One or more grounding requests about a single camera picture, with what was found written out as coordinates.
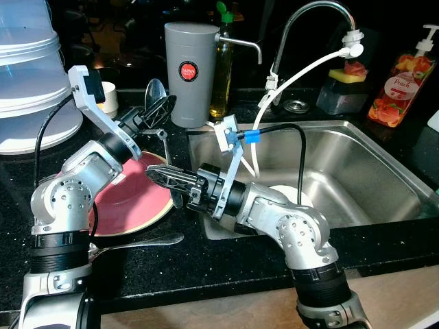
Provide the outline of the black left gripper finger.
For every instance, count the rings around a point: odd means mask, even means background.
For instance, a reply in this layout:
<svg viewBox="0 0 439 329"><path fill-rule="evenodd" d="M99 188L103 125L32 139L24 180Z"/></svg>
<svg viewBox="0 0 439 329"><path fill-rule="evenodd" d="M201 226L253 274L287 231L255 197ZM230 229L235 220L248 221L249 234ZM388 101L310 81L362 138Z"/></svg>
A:
<svg viewBox="0 0 439 329"><path fill-rule="evenodd" d="M157 129L170 117L176 105L176 96L166 96L154 101L142 112L142 129Z"/></svg>

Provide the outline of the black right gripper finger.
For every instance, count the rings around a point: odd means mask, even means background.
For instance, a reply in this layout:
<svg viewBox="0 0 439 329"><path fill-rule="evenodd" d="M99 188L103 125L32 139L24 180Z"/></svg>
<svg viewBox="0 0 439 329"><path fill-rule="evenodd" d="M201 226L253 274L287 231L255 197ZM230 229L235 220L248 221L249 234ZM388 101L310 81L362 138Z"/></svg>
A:
<svg viewBox="0 0 439 329"><path fill-rule="evenodd" d="M166 188L170 190L171 200L176 209L182 209L185 206L186 198L189 191L197 187L196 180L166 180Z"/></svg>
<svg viewBox="0 0 439 329"><path fill-rule="evenodd" d="M145 170L145 175L160 186L195 185L198 181L198 176L195 173L170 164L150 165Z"/></svg>

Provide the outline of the silver metal spoon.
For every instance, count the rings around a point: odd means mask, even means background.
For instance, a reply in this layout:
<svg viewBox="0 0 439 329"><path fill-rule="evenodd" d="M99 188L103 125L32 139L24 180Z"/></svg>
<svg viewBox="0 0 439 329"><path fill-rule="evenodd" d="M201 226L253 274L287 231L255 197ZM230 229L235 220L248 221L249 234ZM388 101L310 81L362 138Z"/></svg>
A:
<svg viewBox="0 0 439 329"><path fill-rule="evenodd" d="M134 243L126 243L121 245L110 245L110 247L97 247L94 243L91 243L90 248L88 249L88 261L94 261L99 255L110 250L132 247L151 247L152 245L173 245L181 242L184 238L185 236L182 233L169 233L163 237L144 239L144 241L137 241Z"/></svg>
<svg viewBox="0 0 439 329"><path fill-rule="evenodd" d="M147 88L145 88L145 107L151 106L154 101L158 101L162 97L169 96L163 83L157 79L153 78L148 82ZM167 133L164 131L162 126L160 128L160 140L162 141L164 147L164 157L166 157L167 163L171 163L171 156L169 152L169 147L167 146Z"/></svg>

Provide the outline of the chrome gooseneck kitchen faucet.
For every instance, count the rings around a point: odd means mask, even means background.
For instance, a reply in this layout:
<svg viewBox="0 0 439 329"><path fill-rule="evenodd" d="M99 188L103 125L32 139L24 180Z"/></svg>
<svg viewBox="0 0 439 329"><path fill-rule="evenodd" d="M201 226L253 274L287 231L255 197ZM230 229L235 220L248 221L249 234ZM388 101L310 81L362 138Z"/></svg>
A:
<svg viewBox="0 0 439 329"><path fill-rule="evenodd" d="M304 69L297 72L297 74L293 75L288 80L285 80L283 84L279 86L277 85L280 81L278 72L281 66L283 50L285 49L289 31L291 31L292 25L299 18L299 16L302 16L305 12L307 12L307 10L314 8L333 8L336 10L336 12L342 14L342 18L345 19L349 25L349 31L342 37L343 47L305 66ZM339 2L335 2L335 0L315 0L313 2L306 3L304 6L297 9L294 13L292 13L291 16L289 16L285 26L283 26L283 34L280 40L280 45L277 48L277 54L272 62L272 66L270 66L269 75L266 77L266 94L259 102L260 108L267 108L270 106L270 104L274 103L275 99L281 95L283 91L289 87L289 85L293 84L295 81L301 78L301 76L304 76L310 72L310 70L317 68L317 66L320 64L328 62L333 58L354 59L359 57L364 52L364 45L361 44L361 40L363 40L363 38L364 34L357 28L354 16L351 15L344 5Z"/></svg>

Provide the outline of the grey water filter canister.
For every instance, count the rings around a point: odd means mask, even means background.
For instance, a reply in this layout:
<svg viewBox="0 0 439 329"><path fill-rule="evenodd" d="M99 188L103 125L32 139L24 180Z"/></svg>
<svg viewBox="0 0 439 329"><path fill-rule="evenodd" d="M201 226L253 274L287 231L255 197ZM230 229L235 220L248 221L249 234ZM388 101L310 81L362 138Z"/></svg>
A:
<svg viewBox="0 0 439 329"><path fill-rule="evenodd" d="M197 128L209 119L219 28L209 24L164 25L169 94L176 96L171 121Z"/></svg>

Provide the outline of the white printed mug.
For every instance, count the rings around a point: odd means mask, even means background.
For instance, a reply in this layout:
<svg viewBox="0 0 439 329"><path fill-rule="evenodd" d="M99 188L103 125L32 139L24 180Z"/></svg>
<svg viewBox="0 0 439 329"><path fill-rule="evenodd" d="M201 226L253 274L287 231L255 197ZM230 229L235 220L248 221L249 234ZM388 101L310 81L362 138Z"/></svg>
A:
<svg viewBox="0 0 439 329"><path fill-rule="evenodd" d="M117 88L112 82L102 82L104 101L97 104L98 107L110 119L118 116L119 102Z"/></svg>

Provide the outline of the olive oil glass bottle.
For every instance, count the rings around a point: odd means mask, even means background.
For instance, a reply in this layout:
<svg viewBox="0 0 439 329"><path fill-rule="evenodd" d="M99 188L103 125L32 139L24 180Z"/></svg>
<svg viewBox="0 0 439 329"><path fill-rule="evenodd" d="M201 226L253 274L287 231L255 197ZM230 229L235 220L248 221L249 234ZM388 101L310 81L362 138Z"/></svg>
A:
<svg viewBox="0 0 439 329"><path fill-rule="evenodd" d="M230 38L233 27L233 13L222 1L216 3L216 14L219 17L219 35ZM231 85L233 46L226 42L217 42L213 87L209 114L213 121L220 121L228 114L228 94Z"/></svg>

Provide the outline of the white round dish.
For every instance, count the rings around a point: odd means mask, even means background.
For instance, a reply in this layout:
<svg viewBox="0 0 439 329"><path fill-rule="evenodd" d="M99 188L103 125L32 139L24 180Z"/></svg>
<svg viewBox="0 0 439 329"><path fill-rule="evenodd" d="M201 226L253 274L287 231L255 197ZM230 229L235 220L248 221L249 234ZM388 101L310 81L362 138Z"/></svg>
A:
<svg viewBox="0 0 439 329"><path fill-rule="evenodd" d="M299 200L298 189L288 185L270 186L263 192L263 194L261 194L261 197L273 204L286 204L286 206L311 206L311 201L308 197L302 195L302 199Z"/></svg>

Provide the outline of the small chrome filter tap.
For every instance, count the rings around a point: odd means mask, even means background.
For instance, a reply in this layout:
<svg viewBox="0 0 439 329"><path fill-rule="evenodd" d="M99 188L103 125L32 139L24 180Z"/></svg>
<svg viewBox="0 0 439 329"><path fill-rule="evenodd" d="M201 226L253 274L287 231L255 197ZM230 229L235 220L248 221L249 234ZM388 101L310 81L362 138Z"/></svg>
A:
<svg viewBox="0 0 439 329"><path fill-rule="evenodd" d="M261 47L257 43L244 41L244 40L235 40L235 38L229 38L221 34L218 34L215 37L215 40L217 42L226 42L237 46L254 48L254 50L257 51L257 64L261 64L263 62L263 54L261 54Z"/></svg>

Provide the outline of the white tiered storage container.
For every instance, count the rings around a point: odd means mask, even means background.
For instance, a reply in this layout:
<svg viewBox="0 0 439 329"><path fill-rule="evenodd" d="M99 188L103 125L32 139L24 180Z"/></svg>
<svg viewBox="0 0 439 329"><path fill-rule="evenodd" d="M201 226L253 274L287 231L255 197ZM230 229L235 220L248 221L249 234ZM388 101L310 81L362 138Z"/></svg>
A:
<svg viewBox="0 0 439 329"><path fill-rule="evenodd" d="M0 0L0 156L34 153L50 110L71 96L46 0Z"/></svg>

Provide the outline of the stainless steel sink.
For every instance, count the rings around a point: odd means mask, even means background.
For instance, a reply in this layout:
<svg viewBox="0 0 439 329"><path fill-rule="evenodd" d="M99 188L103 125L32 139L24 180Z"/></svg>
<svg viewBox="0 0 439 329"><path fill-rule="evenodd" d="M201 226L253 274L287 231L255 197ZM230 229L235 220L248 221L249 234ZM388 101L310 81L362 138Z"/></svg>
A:
<svg viewBox="0 0 439 329"><path fill-rule="evenodd" d="M261 136L257 178L240 169L236 179L266 187L302 187L311 206L332 228L426 219L439 215L438 197L353 123L301 121L298 132L280 130Z"/></svg>

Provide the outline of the peach dish soap pump bottle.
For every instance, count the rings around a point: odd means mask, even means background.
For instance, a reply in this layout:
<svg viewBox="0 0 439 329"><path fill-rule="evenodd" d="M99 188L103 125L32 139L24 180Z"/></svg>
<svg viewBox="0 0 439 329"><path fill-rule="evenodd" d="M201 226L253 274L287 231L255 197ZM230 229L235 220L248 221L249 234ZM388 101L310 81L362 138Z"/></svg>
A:
<svg viewBox="0 0 439 329"><path fill-rule="evenodd" d="M368 112L368 119L389 128L395 128L405 118L421 86L436 67L436 60L429 56L434 48L436 24L426 24L429 31L414 50L397 56L391 73L375 97Z"/></svg>

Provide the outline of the dark clear sponge holder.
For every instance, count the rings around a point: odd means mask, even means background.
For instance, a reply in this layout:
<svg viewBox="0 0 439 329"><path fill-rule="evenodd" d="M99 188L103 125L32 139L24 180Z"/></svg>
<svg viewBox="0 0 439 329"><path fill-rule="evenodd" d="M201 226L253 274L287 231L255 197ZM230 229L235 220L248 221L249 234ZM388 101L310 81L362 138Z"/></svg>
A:
<svg viewBox="0 0 439 329"><path fill-rule="evenodd" d="M368 98L369 87L363 77L362 82L343 84L328 77L317 98L317 107L326 114L353 114L363 110Z"/></svg>

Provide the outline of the yellow sponge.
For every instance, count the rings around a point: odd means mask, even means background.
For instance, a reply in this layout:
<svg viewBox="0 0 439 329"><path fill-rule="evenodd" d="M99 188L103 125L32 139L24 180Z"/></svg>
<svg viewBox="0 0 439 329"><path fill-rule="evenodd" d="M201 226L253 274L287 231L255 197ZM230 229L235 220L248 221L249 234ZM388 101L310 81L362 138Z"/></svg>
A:
<svg viewBox="0 0 439 329"><path fill-rule="evenodd" d="M355 84L355 82L362 82L364 79L359 75L346 74L342 69L329 70L329 77L342 82L343 84Z"/></svg>

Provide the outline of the red scouring pad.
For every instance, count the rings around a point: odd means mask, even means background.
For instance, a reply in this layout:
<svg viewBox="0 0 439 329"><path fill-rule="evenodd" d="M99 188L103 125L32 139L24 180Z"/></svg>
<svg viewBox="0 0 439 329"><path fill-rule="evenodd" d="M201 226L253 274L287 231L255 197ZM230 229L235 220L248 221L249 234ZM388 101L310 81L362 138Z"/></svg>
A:
<svg viewBox="0 0 439 329"><path fill-rule="evenodd" d="M353 60L353 62L345 62L343 66L343 72L345 75L352 75L357 77L365 77L368 74L368 70L364 64Z"/></svg>

